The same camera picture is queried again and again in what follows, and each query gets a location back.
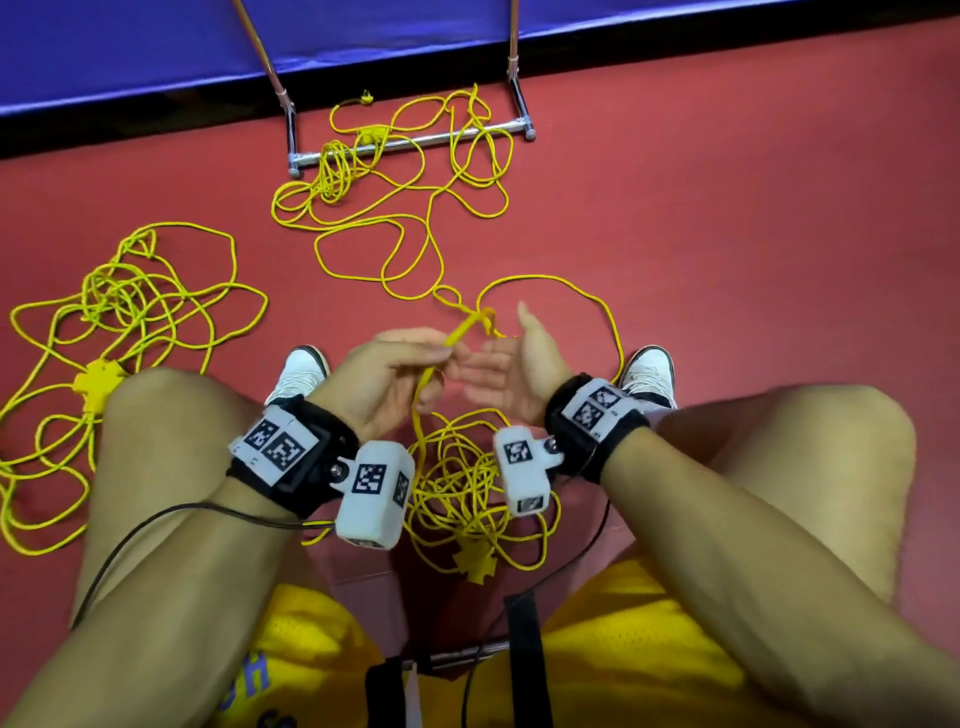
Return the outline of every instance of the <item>yellow shorts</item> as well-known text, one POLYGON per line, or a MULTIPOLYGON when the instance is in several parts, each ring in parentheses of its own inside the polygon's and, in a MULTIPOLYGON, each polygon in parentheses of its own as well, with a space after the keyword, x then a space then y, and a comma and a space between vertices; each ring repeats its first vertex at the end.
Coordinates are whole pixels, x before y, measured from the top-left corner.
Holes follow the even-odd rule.
MULTIPOLYGON (((614 564, 572 595, 542 629, 558 726, 800 726, 669 598, 637 560, 614 564)), ((376 645, 330 596, 277 587, 227 696, 217 728, 367 725, 367 669, 376 645)), ((464 680, 419 676, 424 728, 460 725, 464 680)), ((482 663, 470 726, 513 725, 509 655, 482 663)))

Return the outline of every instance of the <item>thigh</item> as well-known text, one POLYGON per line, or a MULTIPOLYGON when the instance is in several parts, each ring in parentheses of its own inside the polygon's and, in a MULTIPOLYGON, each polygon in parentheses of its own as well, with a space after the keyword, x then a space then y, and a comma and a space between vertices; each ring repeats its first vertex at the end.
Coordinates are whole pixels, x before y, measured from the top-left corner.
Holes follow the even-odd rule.
POLYGON ((893 400, 865 386, 792 387, 678 411, 658 431, 893 597, 916 451, 913 425, 893 400))
MULTIPOLYGON (((227 470, 227 445, 260 410, 215 379, 173 369, 132 376, 111 395, 101 428, 75 607, 110 551, 135 526, 168 506, 210 496, 227 470)), ((183 517, 172 514, 138 534, 112 564, 96 600, 116 587, 183 517)), ((279 578, 312 589, 322 586, 296 538, 279 578)))

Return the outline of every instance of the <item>black baseboard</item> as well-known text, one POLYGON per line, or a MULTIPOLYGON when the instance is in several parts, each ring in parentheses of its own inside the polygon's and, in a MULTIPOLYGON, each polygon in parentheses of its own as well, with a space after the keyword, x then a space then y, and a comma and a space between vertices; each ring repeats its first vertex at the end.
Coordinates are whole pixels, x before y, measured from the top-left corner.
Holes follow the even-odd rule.
MULTIPOLYGON (((522 77, 648 61, 960 14, 960 0, 794 0, 645 20, 523 40, 522 77)), ((286 74, 298 110, 368 88, 377 99, 496 82, 507 44, 286 74)), ((0 158, 279 115, 265 78, 0 117, 0 158)))

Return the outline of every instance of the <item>tangled yellow cord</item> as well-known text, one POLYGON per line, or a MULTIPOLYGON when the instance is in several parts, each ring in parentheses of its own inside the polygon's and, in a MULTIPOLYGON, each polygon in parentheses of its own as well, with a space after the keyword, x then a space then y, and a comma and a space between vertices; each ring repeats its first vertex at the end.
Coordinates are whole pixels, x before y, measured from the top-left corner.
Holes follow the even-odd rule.
POLYGON ((43 418, 36 426, 33 452, 0 460, 0 531, 7 543, 25 556, 39 556, 65 546, 80 536, 85 525, 50 546, 32 548, 20 542, 18 532, 38 531, 63 522, 86 500, 90 492, 89 479, 71 463, 85 450, 89 471, 94 472, 96 425, 101 422, 110 392, 125 376, 139 372, 148 352, 153 354, 157 349, 159 352, 147 366, 155 367, 163 363, 175 348, 204 352, 199 370, 203 374, 214 347, 242 336, 256 326, 267 309, 267 302, 265 293, 237 281, 236 242, 231 235, 193 223, 164 222, 145 226, 124 238, 116 255, 84 278, 80 293, 52 301, 24 303, 11 311, 13 329, 40 349, 42 355, 26 381, 0 409, 0 424, 24 402, 54 390, 72 389, 83 396, 84 406, 79 416, 56 414, 43 418), (173 265, 156 252, 156 231, 160 228, 192 228, 225 238, 229 243, 231 263, 229 280, 201 290, 188 290, 173 265), (165 272, 145 272, 135 262, 137 258, 152 261, 165 272), (236 289, 259 296, 262 300, 259 311, 246 326, 217 336, 208 309, 236 289), (56 310, 50 318, 46 338, 41 341, 24 330, 18 316, 23 311, 48 306, 55 306, 56 310), (203 318, 208 331, 206 341, 197 344, 180 339, 180 327, 195 316, 203 318), (60 326, 68 319, 79 319, 83 330, 77 335, 60 338, 60 326), (90 364, 83 365, 63 352, 65 348, 88 339, 96 331, 113 336, 111 343, 90 364), (77 370, 76 377, 72 383, 35 387, 37 378, 51 359, 77 370), (124 364, 128 365, 127 369, 123 368, 124 364), (47 428, 51 423, 68 423, 70 426, 65 434, 47 442, 47 428), (66 449, 63 457, 57 455, 62 449, 66 449), (44 522, 26 523, 19 520, 13 511, 13 498, 18 486, 57 472, 68 473, 80 483, 81 493, 77 499, 44 522))
MULTIPOLYGON (((351 103, 356 103, 356 101, 367 104, 372 99, 365 96, 364 99, 355 100, 351 103)), ((484 296, 495 286, 513 280, 555 280, 602 306, 610 320, 613 339, 616 343, 619 356, 619 367, 616 375, 619 376, 620 370, 623 368, 623 348, 620 345, 616 322, 610 309, 601 299, 581 290, 570 281, 557 276, 542 274, 508 276, 495 280, 484 288, 477 297, 474 308, 464 305, 463 297, 459 291, 442 283, 445 272, 444 257, 431 226, 436 200, 441 195, 451 195, 468 212, 481 218, 498 217, 506 212, 510 204, 510 197, 500 180, 510 167, 514 141, 508 133, 499 129, 489 129, 485 126, 485 122, 491 120, 492 114, 490 107, 477 95, 476 85, 471 91, 459 90, 445 97, 426 96, 407 102, 396 110, 388 124, 341 129, 337 127, 335 122, 335 116, 339 108, 340 106, 337 106, 330 111, 330 127, 335 133, 354 134, 355 138, 352 146, 348 146, 337 139, 325 144, 321 152, 321 165, 316 178, 311 182, 288 182, 282 185, 274 195, 271 210, 274 220, 286 228, 318 233, 314 239, 314 251, 321 267, 328 275, 338 279, 379 282, 388 294, 403 301, 416 301, 427 296, 433 296, 440 303, 460 310, 467 315, 467 318, 447 338, 446 344, 448 346, 452 346, 459 341, 468 329, 477 322, 483 325, 488 335, 503 337, 503 334, 497 331, 493 325, 492 309, 482 307, 484 296), (459 127, 454 105, 454 102, 458 99, 466 99, 467 102, 467 119, 459 127), (420 104, 429 103, 440 104, 440 108, 428 122, 417 126, 401 126, 398 123, 400 115, 406 110, 420 104), (451 134, 449 160, 452 176, 443 185, 418 184, 426 169, 426 155, 408 134, 429 129, 437 124, 445 114, 449 115, 451 134), (461 163, 457 159, 457 150, 464 133, 468 129, 475 129, 476 135, 468 145, 465 161, 461 163), (507 157, 502 163, 497 157, 494 145, 494 136, 497 134, 506 137, 509 143, 507 157), (405 182, 393 180, 375 168, 382 158, 384 145, 391 139, 411 141, 420 155, 419 171, 405 182), (358 146, 371 143, 376 145, 376 151, 370 161, 364 161, 355 154, 358 146), (491 156, 491 172, 486 176, 478 176, 469 171, 474 152, 477 145, 481 143, 487 144, 491 156), (348 194, 354 182, 369 175, 374 175, 387 182, 393 189, 376 202, 338 220, 325 220, 315 209, 315 203, 318 200, 327 205, 340 202, 348 194), (496 187, 503 197, 503 204, 496 212, 481 212, 453 189, 456 182, 463 182, 475 189, 496 187), (369 214, 403 190, 430 193, 426 211, 422 216, 411 213, 369 214), (404 220, 412 220, 423 225, 425 232, 423 242, 414 261, 405 270, 399 273, 388 273, 388 268, 399 253, 406 236, 406 229, 402 222, 404 220), (325 239, 338 232, 373 225, 390 225, 397 230, 397 241, 394 249, 387 256, 383 265, 380 266, 378 275, 342 274, 327 267, 321 254, 321 243, 325 239), (415 295, 403 295, 396 292, 390 284, 410 275, 420 265, 428 249, 433 251, 439 264, 439 273, 433 283, 426 290, 415 295), (455 299, 449 298, 445 294, 452 295, 455 299)), ((433 370, 429 370, 424 373, 420 381, 420 387, 429 381, 432 372, 433 370)), ((470 581, 476 583, 483 583, 485 576, 493 574, 497 555, 516 569, 538 569, 546 560, 547 539, 556 531, 560 522, 560 499, 556 494, 553 494, 555 509, 552 520, 549 521, 543 514, 537 514, 540 533, 524 536, 508 535, 507 526, 511 520, 511 515, 507 506, 502 502, 502 497, 500 497, 503 491, 496 485, 499 477, 496 457, 492 452, 485 451, 477 446, 466 435, 469 430, 477 427, 496 431, 499 425, 485 419, 485 416, 492 416, 504 425, 509 425, 509 420, 502 412, 492 408, 468 412, 453 420, 449 420, 437 412, 434 412, 433 416, 441 421, 442 426, 429 434, 424 434, 420 414, 416 409, 412 412, 417 441, 410 447, 410 451, 416 455, 417 476, 411 489, 411 503, 407 510, 405 526, 417 553, 433 569, 442 573, 463 572, 470 581), (434 452, 437 462, 428 470, 424 470, 428 452, 431 450, 434 452), (418 532, 419 529, 443 535, 438 535, 435 539, 427 539, 418 532), (500 543, 534 540, 540 540, 541 542, 540 558, 529 565, 520 564, 512 558, 500 543), (453 566, 441 566, 424 552, 426 548, 454 542, 459 546, 460 551, 453 556, 453 566)))

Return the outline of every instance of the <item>white sensor device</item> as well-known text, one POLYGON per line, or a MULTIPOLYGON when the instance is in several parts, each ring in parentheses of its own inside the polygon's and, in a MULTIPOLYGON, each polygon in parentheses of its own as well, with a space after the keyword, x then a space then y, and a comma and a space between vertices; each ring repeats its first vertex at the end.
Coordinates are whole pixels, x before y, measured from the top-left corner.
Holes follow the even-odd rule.
POLYGON ((407 497, 414 481, 414 459, 400 443, 371 440, 356 460, 340 458, 348 475, 330 483, 344 494, 337 514, 337 536, 357 546, 390 549, 403 531, 407 497))
POLYGON ((500 466, 500 481, 507 507, 514 516, 533 516, 550 504, 550 478, 546 472, 564 462, 553 438, 534 439, 529 427, 497 430, 493 449, 500 466))

